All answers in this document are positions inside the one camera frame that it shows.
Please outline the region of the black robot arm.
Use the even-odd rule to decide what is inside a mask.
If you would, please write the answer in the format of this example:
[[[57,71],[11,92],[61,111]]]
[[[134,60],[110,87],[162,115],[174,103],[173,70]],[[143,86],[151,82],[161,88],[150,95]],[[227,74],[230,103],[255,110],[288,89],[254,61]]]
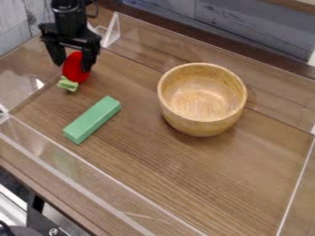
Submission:
[[[41,23],[41,39],[45,42],[49,54],[58,66],[67,59],[66,48],[83,53],[82,70],[90,72],[97,63],[102,49],[102,36],[87,26],[87,19],[95,18],[99,13],[90,15],[87,6],[98,0],[53,0],[51,8],[55,21]]]

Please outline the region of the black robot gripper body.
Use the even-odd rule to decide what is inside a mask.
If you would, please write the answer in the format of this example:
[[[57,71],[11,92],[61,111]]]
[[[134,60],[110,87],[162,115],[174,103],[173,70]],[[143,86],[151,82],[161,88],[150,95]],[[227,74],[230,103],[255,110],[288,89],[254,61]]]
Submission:
[[[59,50],[71,47],[79,50],[101,50],[102,37],[89,29],[81,28],[78,31],[62,30],[55,23],[42,23],[39,25],[41,39],[50,50]]]

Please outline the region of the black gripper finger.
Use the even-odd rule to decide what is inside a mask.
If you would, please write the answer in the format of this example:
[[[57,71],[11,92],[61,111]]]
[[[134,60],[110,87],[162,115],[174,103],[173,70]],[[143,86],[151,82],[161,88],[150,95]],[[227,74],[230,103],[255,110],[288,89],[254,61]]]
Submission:
[[[86,48],[83,50],[83,62],[82,67],[85,72],[90,72],[93,66],[97,63],[98,55],[101,53],[101,47]]]
[[[65,43],[62,41],[46,41],[45,44],[54,63],[62,66],[67,59]]]

